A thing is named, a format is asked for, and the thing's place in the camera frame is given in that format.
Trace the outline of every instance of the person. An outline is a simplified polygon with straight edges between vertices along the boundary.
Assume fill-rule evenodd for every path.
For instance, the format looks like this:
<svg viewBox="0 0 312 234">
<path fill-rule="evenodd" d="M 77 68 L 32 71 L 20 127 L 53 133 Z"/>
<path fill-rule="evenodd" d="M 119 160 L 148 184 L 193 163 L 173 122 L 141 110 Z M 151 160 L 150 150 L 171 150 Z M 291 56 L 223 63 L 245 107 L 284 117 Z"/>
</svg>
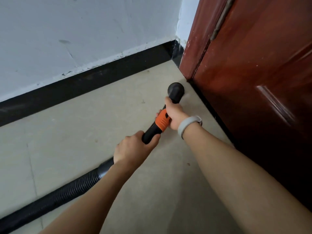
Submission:
<svg viewBox="0 0 312 234">
<path fill-rule="evenodd" d="M 189 117 L 166 97 L 166 109 L 177 130 Z M 99 233 L 123 184 L 157 146 L 143 131 L 126 136 L 115 149 L 114 165 L 88 192 L 49 224 L 41 234 Z M 312 233 L 312 214 L 264 169 L 197 122 L 188 125 L 183 139 L 191 148 L 212 189 L 245 233 Z"/>
</svg>

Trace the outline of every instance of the tile floor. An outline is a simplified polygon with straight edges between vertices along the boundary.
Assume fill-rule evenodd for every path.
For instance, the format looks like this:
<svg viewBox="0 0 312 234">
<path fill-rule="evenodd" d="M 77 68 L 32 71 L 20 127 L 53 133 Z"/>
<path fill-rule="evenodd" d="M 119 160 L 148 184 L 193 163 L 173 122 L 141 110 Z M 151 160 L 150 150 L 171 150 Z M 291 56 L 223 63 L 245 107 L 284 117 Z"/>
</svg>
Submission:
<svg viewBox="0 0 312 234">
<path fill-rule="evenodd" d="M 0 127 L 0 217 L 97 167 L 126 135 L 146 130 L 163 107 L 172 82 L 185 87 L 181 101 L 185 111 L 200 115 L 205 129 L 230 143 L 168 61 Z M 68 205 L 14 233 L 39 232 Z M 190 149 L 175 132 L 166 130 L 117 196 L 101 233 L 241 231 L 204 179 Z"/>
</svg>

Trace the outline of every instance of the vacuum cleaner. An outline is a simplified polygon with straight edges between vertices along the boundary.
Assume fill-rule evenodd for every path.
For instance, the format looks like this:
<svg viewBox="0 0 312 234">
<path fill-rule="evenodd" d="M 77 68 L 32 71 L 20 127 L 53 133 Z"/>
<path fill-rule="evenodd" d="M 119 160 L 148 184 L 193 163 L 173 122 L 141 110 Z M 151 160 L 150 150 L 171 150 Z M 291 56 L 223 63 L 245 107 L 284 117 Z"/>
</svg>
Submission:
<svg viewBox="0 0 312 234">
<path fill-rule="evenodd" d="M 184 87 L 180 83 L 172 83 L 168 87 L 168 96 L 173 103 L 180 102 L 184 95 Z M 148 144 L 154 135 L 161 134 L 169 126 L 170 117 L 166 105 L 155 119 L 150 128 L 143 134 L 142 141 Z M 82 175 L 81 177 L 63 185 L 38 200 L 0 219 L 0 234 L 7 234 L 32 222 L 42 215 L 60 207 L 63 204 L 83 195 L 94 186 L 114 164 L 113 157 L 103 162 L 98 168 Z"/>
</svg>

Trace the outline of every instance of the wristband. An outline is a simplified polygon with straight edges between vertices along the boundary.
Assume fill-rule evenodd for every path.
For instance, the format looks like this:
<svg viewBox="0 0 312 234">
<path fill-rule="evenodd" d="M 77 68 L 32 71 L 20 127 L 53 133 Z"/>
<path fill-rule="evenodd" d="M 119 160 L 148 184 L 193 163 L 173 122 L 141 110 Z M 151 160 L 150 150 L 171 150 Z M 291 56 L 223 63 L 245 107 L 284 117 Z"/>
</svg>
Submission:
<svg viewBox="0 0 312 234">
<path fill-rule="evenodd" d="M 177 133 L 179 134 L 179 136 L 181 136 L 182 139 L 185 128 L 193 122 L 198 122 L 200 125 L 202 125 L 202 120 L 199 116 L 188 117 L 180 123 Z"/>
</svg>

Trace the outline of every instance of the red door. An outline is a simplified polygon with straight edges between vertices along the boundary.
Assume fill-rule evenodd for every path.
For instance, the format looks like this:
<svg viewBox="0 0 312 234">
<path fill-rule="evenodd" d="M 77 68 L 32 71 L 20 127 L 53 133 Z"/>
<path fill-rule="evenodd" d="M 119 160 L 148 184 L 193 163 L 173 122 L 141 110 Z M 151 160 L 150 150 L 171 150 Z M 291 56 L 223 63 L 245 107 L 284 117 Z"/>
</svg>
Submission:
<svg viewBox="0 0 312 234">
<path fill-rule="evenodd" d="M 238 148 L 312 210 L 312 0 L 236 0 L 193 80 Z"/>
</svg>

